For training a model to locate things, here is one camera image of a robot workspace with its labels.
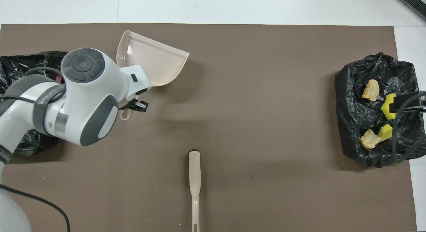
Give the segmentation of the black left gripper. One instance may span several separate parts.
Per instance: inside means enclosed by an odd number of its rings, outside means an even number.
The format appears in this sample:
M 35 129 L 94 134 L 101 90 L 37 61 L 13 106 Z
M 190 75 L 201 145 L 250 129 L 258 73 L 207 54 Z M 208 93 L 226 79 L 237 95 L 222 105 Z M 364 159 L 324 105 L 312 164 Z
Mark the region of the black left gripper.
M 146 112 L 148 105 L 149 105 L 149 103 L 147 103 L 145 101 L 140 101 L 137 98 L 134 98 L 131 101 L 127 102 L 124 106 L 120 107 L 119 110 L 130 109 L 132 111 L 144 113 L 144 112 Z

